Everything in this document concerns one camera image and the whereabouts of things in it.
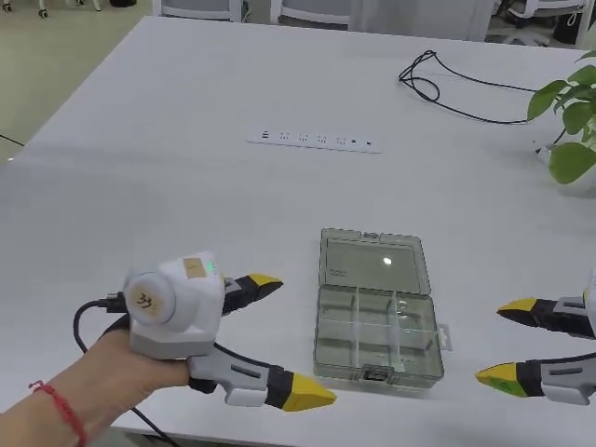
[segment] box lid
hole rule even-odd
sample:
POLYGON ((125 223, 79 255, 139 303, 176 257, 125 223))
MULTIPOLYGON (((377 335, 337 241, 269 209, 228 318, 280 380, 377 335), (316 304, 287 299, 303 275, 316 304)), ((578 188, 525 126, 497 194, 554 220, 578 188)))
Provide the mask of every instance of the box lid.
POLYGON ((319 285, 430 294, 418 237, 323 229, 319 285))

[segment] hand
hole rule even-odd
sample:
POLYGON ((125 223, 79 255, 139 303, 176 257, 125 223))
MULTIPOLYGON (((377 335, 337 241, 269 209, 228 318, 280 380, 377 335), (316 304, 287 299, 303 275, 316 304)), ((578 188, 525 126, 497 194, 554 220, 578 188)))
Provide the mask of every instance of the hand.
POLYGON ((185 361, 135 354, 129 348, 129 332, 113 331, 49 384, 69 401, 94 438, 154 391, 186 386, 188 380, 185 361))

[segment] sticker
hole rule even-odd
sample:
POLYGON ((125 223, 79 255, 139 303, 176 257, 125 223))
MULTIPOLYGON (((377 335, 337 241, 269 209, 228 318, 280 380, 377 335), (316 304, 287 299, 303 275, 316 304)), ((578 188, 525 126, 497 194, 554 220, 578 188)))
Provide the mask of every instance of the sticker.
POLYGON ((451 344, 451 335, 449 334, 449 326, 446 324, 437 324, 439 329, 439 343, 441 351, 453 351, 454 347, 451 344))
POLYGON ((163 303, 159 298, 147 293, 144 287, 136 286, 130 296, 132 298, 130 301, 138 310, 152 318, 159 316, 163 303))
POLYGON ((192 278, 205 278, 205 267, 201 262, 200 258, 184 258, 184 270, 186 270, 186 277, 192 278))

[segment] green leaf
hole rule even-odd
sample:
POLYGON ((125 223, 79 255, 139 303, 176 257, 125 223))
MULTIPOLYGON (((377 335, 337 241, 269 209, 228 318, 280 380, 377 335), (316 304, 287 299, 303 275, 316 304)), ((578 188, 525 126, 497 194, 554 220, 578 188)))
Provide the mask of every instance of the green leaf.
POLYGON ((588 51, 584 54, 581 58, 579 58, 576 62, 582 61, 587 58, 596 58, 596 50, 595 51, 588 51))
POLYGON ((565 81, 557 80, 537 91, 528 104, 528 121, 544 114, 565 87, 567 87, 565 81))
POLYGON ((587 142, 589 140, 589 137, 591 136, 591 129, 589 128, 588 125, 584 126, 584 133, 581 137, 581 142, 587 142))
POLYGON ((582 86, 596 84, 596 67, 586 65, 569 76, 568 80, 569 82, 577 82, 577 84, 581 84, 582 86))
POLYGON ((591 91, 589 86, 575 86, 571 87, 559 100, 555 103, 554 111, 556 112, 562 105, 573 99, 579 99, 580 95, 587 95, 591 91))
POLYGON ((562 122, 569 135, 577 134, 592 118, 589 102, 574 102, 562 113, 562 122))
POLYGON ((550 153, 550 174, 561 184, 574 182, 594 164, 596 153, 579 142, 566 142, 550 153))

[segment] red string bracelet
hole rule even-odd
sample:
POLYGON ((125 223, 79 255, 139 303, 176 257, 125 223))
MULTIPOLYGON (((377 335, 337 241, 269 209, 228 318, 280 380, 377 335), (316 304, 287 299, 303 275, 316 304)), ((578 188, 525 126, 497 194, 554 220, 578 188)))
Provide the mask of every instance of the red string bracelet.
POLYGON ((61 413, 62 419, 73 428, 74 432, 78 436, 78 447, 85 447, 87 445, 87 433, 81 423, 81 420, 73 412, 73 409, 68 404, 68 401, 56 392, 53 386, 44 384, 41 380, 38 380, 34 384, 30 384, 29 388, 35 386, 35 391, 44 391, 48 393, 53 399, 56 407, 61 413))

